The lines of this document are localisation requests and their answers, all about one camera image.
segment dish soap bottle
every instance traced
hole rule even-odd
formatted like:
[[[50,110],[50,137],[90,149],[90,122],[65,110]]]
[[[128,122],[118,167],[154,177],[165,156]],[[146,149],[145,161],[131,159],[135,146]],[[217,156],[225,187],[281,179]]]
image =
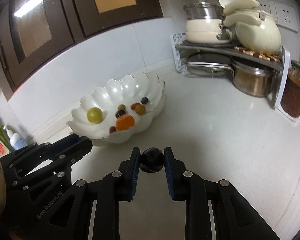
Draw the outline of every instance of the dish soap bottle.
[[[0,124],[0,158],[13,151],[14,149],[9,143],[9,137],[3,129],[3,125]]]
[[[7,131],[7,135],[10,138],[10,145],[15,149],[21,149],[23,147],[26,147],[26,142],[20,137],[18,133],[13,133],[13,131],[9,130],[7,128],[7,124],[3,127]]]

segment cream pot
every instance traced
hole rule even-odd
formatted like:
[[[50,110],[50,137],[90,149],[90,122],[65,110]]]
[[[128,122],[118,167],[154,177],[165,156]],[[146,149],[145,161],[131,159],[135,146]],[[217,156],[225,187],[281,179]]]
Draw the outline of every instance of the cream pot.
[[[234,11],[224,19],[224,26],[235,25],[240,43],[247,49],[275,54],[281,46],[281,34],[274,17],[256,9]]]
[[[186,39],[193,43],[229,43],[231,32],[223,27],[222,11],[219,5],[207,0],[195,0],[184,7],[187,13]]]

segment fluorescent light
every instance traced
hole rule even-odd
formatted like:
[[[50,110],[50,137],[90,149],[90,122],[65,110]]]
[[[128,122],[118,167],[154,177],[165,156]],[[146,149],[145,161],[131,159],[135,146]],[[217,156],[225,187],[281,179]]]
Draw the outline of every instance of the fluorescent light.
[[[42,3],[43,0],[29,0],[26,2],[21,8],[14,13],[14,16],[16,17],[22,17],[27,12],[31,11],[34,7],[36,7],[38,4]]]

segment jar with brown contents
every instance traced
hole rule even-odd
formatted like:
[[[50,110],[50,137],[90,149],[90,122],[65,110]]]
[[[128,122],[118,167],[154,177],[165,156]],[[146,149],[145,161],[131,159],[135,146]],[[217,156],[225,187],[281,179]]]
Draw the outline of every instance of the jar with brown contents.
[[[288,78],[282,95],[281,106],[291,117],[300,116],[300,63],[291,62]]]

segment green bottle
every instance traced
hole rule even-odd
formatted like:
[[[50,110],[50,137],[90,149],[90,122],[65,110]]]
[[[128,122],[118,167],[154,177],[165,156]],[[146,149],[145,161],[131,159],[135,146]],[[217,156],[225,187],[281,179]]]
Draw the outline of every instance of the green bottle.
[[[3,129],[3,125],[0,124],[0,158],[13,151],[14,149],[10,145],[7,132]]]

